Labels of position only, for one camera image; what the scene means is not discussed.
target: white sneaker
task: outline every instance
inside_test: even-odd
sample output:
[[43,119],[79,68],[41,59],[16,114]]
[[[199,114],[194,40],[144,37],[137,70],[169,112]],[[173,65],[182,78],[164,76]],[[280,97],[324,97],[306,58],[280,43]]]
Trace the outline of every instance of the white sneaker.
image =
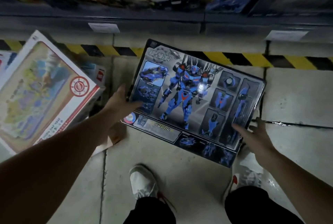
[[231,181],[223,193],[223,204],[229,193],[240,187],[255,186],[261,188],[263,168],[258,164],[254,154],[247,145],[243,146],[243,149],[239,151],[231,167],[231,172]]
[[148,168],[137,164],[130,170],[132,192],[136,200],[143,197],[158,198],[159,188],[157,181]]

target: black pants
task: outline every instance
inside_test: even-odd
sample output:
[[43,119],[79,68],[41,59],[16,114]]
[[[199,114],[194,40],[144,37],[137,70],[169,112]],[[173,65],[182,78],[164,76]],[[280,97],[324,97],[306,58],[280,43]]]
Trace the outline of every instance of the black pants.
[[[227,196],[224,205],[232,224],[245,224],[249,221],[255,224],[304,224],[295,214],[272,201],[265,190],[254,186],[233,191]],[[169,206],[153,197],[138,199],[124,224],[137,224],[138,220],[145,224],[176,224]]]

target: boxed puzzle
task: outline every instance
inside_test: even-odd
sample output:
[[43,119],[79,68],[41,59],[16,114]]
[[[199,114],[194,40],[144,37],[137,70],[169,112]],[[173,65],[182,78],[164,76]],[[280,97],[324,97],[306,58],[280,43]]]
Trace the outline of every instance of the boxed puzzle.
[[148,40],[128,99],[143,102],[122,122],[231,167],[264,91],[263,79]]
[[0,78],[0,142],[15,154],[63,131],[103,90],[35,31]]

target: concrete floor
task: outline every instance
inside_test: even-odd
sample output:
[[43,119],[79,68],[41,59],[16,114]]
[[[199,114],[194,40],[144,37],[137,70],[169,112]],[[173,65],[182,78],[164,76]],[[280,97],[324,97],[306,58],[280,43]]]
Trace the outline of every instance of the concrete floor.
[[[24,40],[24,37],[27,34],[0,34],[0,38]],[[144,34],[75,37],[54,34],[54,38],[58,42],[94,44],[98,41],[98,44],[138,48],[144,46],[147,38],[153,38],[187,50],[263,53],[265,49],[264,42],[255,37],[205,38]],[[331,56],[333,45],[273,42],[272,50],[273,54],[325,57]],[[133,57],[118,57],[114,60],[113,75],[117,76],[114,78],[114,87],[120,84],[119,76],[124,77],[127,83],[131,82],[137,63],[138,60]],[[264,76],[262,68],[235,68]],[[287,157],[330,185],[333,185],[332,77],[332,71],[268,69],[261,114],[264,120],[295,124],[267,124],[273,144]],[[8,154],[0,149],[0,161],[6,158]],[[135,205],[128,171],[136,163],[145,163],[159,176],[162,191],[177,209],[177,223],[230,223],[219,201],[231,177],[229,169],[132,128],[128,128],[127,139],[89,160],[49,223],[123,223]],[[263,187],[270,197],[297,214],[272,176],[264,171],[263,177]]]

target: yellow and black striped tape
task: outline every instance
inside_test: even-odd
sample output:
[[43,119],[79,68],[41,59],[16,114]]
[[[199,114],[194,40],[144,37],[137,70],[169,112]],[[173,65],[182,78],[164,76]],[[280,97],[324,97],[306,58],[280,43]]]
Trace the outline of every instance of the yellow and black striped tape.
[[[18,52],[25,41],[0,40],[0,50]],[[126,55],[141,57],[144,48],[116,47],[112,45],[57,44],[59,49],[69,49],[77,54],[93,57]],[[226,53],[219,51],[187,51],[202,59],[210,59],[220,64],[239,66],[295,68],[300,70],[333,70],[333,57],[317,58],[289,55],[266,55],[261,53]]]

